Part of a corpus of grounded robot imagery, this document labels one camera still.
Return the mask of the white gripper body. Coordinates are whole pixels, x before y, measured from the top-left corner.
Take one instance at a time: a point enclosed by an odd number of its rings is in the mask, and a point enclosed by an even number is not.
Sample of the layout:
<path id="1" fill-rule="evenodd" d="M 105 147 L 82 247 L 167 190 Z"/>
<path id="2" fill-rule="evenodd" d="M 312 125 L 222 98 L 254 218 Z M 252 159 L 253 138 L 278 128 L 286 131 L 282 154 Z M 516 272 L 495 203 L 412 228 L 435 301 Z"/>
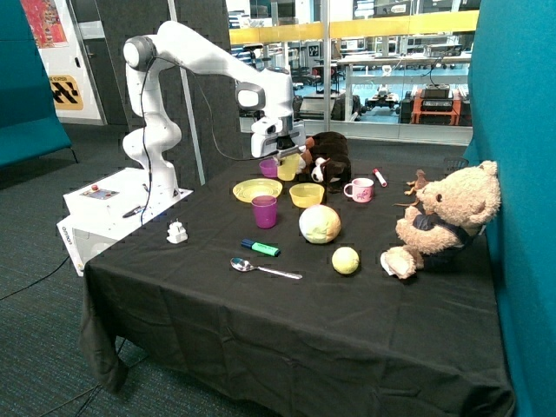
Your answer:
<path id="1" fill-rule="evenodd" d="M 305 123 L 292 117 L 264 116 L 251 126 L 251 155 L 255 158 L 283 153 L 305 145 Z"/>

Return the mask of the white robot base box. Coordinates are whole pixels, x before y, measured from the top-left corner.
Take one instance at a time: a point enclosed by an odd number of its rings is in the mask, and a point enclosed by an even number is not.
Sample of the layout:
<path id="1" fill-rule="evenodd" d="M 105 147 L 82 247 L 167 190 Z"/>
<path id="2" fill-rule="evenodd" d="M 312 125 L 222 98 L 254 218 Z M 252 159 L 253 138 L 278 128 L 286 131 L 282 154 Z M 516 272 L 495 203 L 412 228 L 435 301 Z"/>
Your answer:
<path id="1" fill-rule="evenodd" d="M 63 196 L 69 215 L 57 227 L 79 276 L 89 260 L 192 193 L 171 189 L 166 197 L 150 184 L 146 170 L 126 168 Z"/>

